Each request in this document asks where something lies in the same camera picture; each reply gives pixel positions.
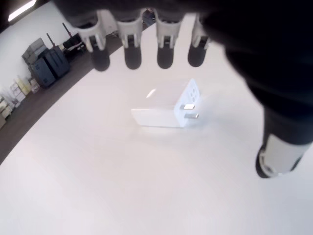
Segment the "white table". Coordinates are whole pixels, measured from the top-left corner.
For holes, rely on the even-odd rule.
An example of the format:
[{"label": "white table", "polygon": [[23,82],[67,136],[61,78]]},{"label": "white table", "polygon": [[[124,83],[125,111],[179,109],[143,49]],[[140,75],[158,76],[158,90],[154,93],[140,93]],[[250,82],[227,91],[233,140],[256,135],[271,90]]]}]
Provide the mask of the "white table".
[{"label": "white table", "polygon": [[[119,49],[106,72],[92,70],[31,128],[0,165],[2,235],[312,234],[313,149],[291,174],[257,176],[262,108],[220,46],[203,66],[188,65],[192,27],[188,16],[170,69],[157,66],[151,26],[138,70]],[[137,126],[136,100],[183,78],[200,88],[199,119]]]}]

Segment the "robotic arm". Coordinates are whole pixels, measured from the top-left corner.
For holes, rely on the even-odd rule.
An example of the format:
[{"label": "robotic arm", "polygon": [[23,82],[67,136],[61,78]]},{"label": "robotic arm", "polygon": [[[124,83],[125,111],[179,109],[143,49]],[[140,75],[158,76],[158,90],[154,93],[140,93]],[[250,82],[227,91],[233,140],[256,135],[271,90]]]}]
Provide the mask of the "robotic arm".
[{"label": "robotic arm", "polygon": [[313,14],[305,1],[269,0],[54,0],[86,43],[98,71],[110,65],[103,9],[113,14],[128,68],[141,64],[140,9],[156,14],[157,62],[172,65],[185,13],[196,12],[189,64],[198,67],[212,40],[264,106],[263,145],[256,158],[260,177],[295,169],[313,141]]}]

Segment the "metal prong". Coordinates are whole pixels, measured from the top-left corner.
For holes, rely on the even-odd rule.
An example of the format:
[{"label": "metal prong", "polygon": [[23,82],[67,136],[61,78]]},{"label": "metal prong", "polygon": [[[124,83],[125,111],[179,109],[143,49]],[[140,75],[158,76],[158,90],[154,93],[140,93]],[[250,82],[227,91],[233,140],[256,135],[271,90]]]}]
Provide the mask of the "metal prong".
[{"label": "metal prong", "polygon": [[186,114],[184,118],[198,118],[199,114]]},{"label": "metal prong", "polygon": [[185,109],[185,110],[191,110],[194,109],[195,105],[194,104],[183,104],[180,109]]}]

